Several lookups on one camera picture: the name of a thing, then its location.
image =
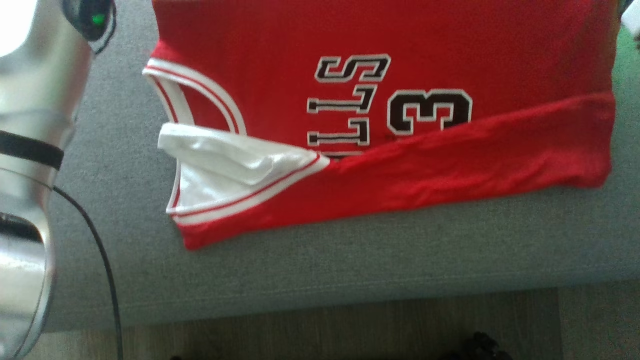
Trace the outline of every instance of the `black object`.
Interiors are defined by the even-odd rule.
[[[65,153],[45,142],[25,136],[0,131],[0,154],[35,161],[60,170]]]
[[[38,228],[31,222],[16,217],[15,215],[0,213],[0,229],[2,229],[3,234],[35,242],[42,242]]]
[[[74,198],[72,198],[69,194],[65,193],[63,190],[61,190],[57,186],[54,186],[53,191],[60,194],[60,196],[65,198],[67,201],[69,201],[71,205],[73,205],[78,210],[78,212],[80,212],[80,215],[82,215],[82,217],[84,218],[84,221],[86,222],[86,225],[89,227],[89,230],[91,230],[91,233],[93,234],[93,239],[95,240],[95,244],[98,246],[98,250],[100,251],[100,256],[102,257],[102,263],[104,264],[104,269],[107,273],[109,291],[111,292],[111,305],[113,306],[113,320],[115,322],[115,328],[116,328],[116,349],[118,351],[117,359],[123,360],[124,348],[122,345],[122,325],[120,324],[120,308],[118,306],[118,296],[116,295],[116,284],[115,284],[115,281],[113,280],[113,272],[111,271],[111,264],[109,263],[107,252],[106,250],[104,250],[102,239],[100,238],[100,235],[98,234],[98,230],[96,230],[95,225],[93,224],[93,221],[91,221],[89,214],[86,213],[82,205],[78,204],[77,201],[74,200]]]
[[[498,350],[497,341],[483,332],[477,332],[474,337],[465,341],[463,353],[450,353],[438,360],[513,360],[504,351]]]
[[[96,41],[107,30],[111,4],[112,0],[62,0],[62,10],[87,41]]]
[[[625,10],[631,5],[631,3],[633,3],[634,0],[625,0],[624,3],[622,3],[622,12],[625,12]]]

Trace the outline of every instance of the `white armhole trim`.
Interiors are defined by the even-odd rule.
[[[227,126],[231,133],[246,135],[244,119],[236,102],[222,86],[204,74],[177,63],[154,58],[149,59],[142,74],[147,77],[150,84],[155,88],[167,116],[172,121],[179,124],[194,125],[189,104],[180,88],[180,85],[184,85],[200,92],[220,110],[227,121]],[[189,199],[182,200],[184,192],[187,194],[192,193],[189,191],[192,188],[189,184],[191,184],[190,181],[193,180],[193,177],[199,176],[198,174],[198,171],[193,171],[189,165],[182,164],[180,159],[177,159],[175,180],[166,209],[167,213],[189,211],[189,208],[193,208],[192,211],[194,211],[197,208],[207,208],[217,203],[216,201],[210,201],[209,203],[204,200],[200,206],[191,207],[189,203],[193,201],[189,201]]]
[[[201,72],[170,61],[151,58],[142,73],[147,76],[167,79],[197,90],[220,110],[227,121],[227,126],[231,133],[246,135],[244,119],[236,102],[222,86]]]
[[[178,224],[227,217],[266,202],[330,160],[315,151],[198,126],[167,123],[158,147],[180,164]]]

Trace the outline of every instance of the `wooden floor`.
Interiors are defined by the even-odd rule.
[[[640,359],[640,281],[137,327],[125,358],[437,359],[474,331],[516,360]],[[45,334],[28,360],[115,358],[111,331]]]

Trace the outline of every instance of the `gray fabric upholstery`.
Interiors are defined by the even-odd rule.
[[[126,325],[640,275],[637,57],[616,73],[614,172],[601,190],[301,225],[188,252],[164,214],[175,170],[156,149],[166,117],[140,76],[157,38],[151,5],[119,5],[120,27],[94,63],[58,184],[104,237]],[[50,209],[59,271],[47,330],[110,325],[89,231],[61,198]]]

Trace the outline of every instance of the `folded jersey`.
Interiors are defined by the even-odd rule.
[[[600,186],[617,4],[156,1],[160,40],[143,73],[171,120],[158,146],[179,164],[167,212],[197,249]]]

